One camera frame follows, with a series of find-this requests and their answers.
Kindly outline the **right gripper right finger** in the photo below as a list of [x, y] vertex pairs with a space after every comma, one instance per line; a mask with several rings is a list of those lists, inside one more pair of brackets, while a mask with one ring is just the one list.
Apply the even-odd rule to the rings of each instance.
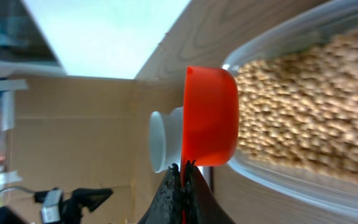
[[184, 181], [183, 209], [187, 224], [235, 224], [216, 201], [195, 161], [186, 162]]

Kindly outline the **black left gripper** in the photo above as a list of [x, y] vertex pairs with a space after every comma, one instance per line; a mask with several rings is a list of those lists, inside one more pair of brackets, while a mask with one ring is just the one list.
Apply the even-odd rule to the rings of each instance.
[[[43, 203], [48, 191], [40, 191], [34, 194], [35, 203]], [[58, 224], [80, 224], [83, 218], [82, 209], [85, 207], [90, 213], [101, 206], [114, 191], [112, 189], [84, 189], [79, 188], [71, 193], [69, 199], [62, 202], [61, 223]]]

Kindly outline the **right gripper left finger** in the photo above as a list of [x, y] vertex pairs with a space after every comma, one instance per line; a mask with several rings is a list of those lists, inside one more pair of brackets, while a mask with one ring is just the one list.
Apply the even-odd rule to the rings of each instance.
[[177, 164], [168, 167], [162, 182], [138, 224], [181, 224], [182, 191]]

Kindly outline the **red plastic measuring scoop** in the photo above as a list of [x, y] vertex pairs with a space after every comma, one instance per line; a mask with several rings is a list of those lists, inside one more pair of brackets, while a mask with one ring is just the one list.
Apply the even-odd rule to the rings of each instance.
[[181, 184], [198, 166], [221, 166], [234, 155], [239, 103], [234, 77], [221, 68], [189, 66], [183, 99]]

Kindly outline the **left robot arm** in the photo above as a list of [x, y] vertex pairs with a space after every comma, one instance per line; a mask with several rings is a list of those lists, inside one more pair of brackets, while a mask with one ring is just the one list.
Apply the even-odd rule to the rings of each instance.
[[[43, 224], [80, 224], [83, 208], [93, 212], [114, 193], [112, 189], [78, 188], [64, 200], [63, 190], [56, 187], [37, 192], [22, 186], [13, 186], [13, 189], [31, 194], [34, 202], [42, 205], [40, 217]], [[2, 206], [0, 224], [26, 224], [26, 221], [9, 207]]]

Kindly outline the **pale grey round bowl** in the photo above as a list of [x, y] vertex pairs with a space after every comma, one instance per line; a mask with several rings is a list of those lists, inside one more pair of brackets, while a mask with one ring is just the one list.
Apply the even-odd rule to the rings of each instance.
[[155, 173], [172, 164], [180, 166], [183, 138], [183, 107], [170, 114], [154, 111], [149, 118], [149, 156]]

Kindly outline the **cardboard side panel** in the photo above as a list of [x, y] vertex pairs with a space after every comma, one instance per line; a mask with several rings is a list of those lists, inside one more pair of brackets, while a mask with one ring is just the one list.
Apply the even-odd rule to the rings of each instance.
[[169, 80], [26, 77], [15, 94], [7, 165], [33, 190], [111, 188], [83, 223], [137, 223], [162, 180], [151, 166], [149, 116], [181, 106]]

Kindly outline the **soybeans in container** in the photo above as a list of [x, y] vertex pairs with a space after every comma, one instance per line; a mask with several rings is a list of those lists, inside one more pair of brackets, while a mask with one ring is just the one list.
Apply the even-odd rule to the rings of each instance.
[[358, 182], [358, 27], [244, 64], [237, 148], [248, 158]]

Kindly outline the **clear plastic container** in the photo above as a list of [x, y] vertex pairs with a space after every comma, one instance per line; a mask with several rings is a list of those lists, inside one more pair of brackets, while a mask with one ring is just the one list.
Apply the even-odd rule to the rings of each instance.
[[330, 1], [229, 54], [239, 140], [229, 167], [358, 219], [358, 1]]

